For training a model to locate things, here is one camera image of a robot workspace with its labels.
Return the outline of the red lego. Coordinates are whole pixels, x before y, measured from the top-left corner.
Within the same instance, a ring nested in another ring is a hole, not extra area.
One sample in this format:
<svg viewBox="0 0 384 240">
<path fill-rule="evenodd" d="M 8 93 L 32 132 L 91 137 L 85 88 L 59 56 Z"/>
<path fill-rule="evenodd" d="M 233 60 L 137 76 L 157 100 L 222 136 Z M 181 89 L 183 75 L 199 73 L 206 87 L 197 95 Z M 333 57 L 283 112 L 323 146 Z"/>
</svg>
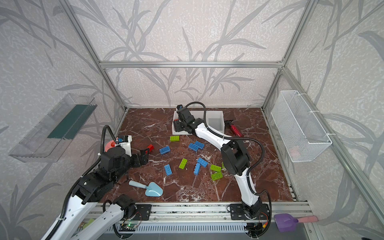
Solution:
<svg viewBox="0 0 384 240">
<path fill-rule="evenodd" d="M 149 145 L 148 147 L 147 147 L 147 149 L 146 149 L 146 152 L 148 152 L 148 153 L 150 153 L 150 152 L 152 152 L 153 150 L 154 150 L 154 146 L 153 145 Z"/>
</svg>

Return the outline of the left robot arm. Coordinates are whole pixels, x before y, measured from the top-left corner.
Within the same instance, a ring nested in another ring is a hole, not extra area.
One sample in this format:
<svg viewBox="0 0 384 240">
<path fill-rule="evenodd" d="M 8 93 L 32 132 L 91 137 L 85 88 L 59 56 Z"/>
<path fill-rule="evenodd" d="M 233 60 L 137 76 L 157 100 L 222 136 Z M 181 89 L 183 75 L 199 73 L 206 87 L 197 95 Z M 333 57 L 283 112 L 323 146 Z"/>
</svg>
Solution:
<svg viewBox="0 0 384 240">
<path fill-rule="evenodd" d="M 113 138 L 114 147 L 106 150 L 106 132 L 111 128 L 105 125 L 101 136 L 101 151 L 98 160 L 81 175 L 67 193 L 60 215 L 42 237 L 44 240 L 96 240 L 109 227 L 121 220 L 131 220 L 139 214 L 136 203 L 126 195 L 121 195 L 88 227 L 76 232 L 89 212 L 114 188 L 115 184 L 131 168 L 139 168 L 148 163 L 150 146 L 138 154 L 128 151 L 129 141 L 122 137 Z"/>
</svg>

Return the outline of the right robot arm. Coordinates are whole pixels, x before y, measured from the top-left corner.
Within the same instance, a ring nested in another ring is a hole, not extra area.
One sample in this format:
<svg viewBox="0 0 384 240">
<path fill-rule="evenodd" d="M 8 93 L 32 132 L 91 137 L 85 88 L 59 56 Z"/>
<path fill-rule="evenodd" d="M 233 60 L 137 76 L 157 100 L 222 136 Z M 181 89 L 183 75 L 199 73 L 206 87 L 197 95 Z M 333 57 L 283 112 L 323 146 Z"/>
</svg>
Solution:
<svg viewBox="0 0 384 240">
<path fill-rule="evenodd" d="M 203 117 L 195 118 L 188 109 L 190 105 L 198 104 L 203 107 Z M 235 176 L 241 192 L 242 204 L 245 215 L 248 219 L 255 219 L 263 205 L 260 195 L 257 193 L 255 184 L 251 177 L 251 170 L 262 162 L 265 156 L 265 149 L 262 143 L 256 139 L 246 137 L 230 137 L 215 130 L 207 123 L 206 106 L 201 102 L 191 102 L 185 107 L 177 106 L 178 120 L 174 122 L 176 132 L 185 131 L 195 135 L 221 151 L 222 159 L 227 171 Z M 259 160 L 251 165 L 251 156 L 244 141 L 253 141 L 261 148 Z"/>
</svg>

